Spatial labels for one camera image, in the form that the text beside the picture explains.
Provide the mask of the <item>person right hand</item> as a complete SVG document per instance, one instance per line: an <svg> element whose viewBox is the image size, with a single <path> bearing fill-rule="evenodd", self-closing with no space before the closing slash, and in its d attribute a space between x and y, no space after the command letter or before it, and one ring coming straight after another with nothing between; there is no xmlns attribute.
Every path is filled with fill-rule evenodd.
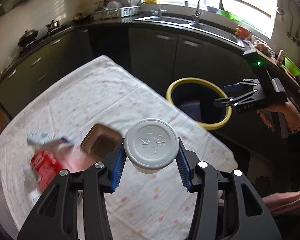
<svg viewBox="0 0 300 240"><path fill-rule="evenodd" d="M272 113L282 113L291 134L300 131L300 114L289 99L285 103L274 103L267 107L266 110Z"/></svg>

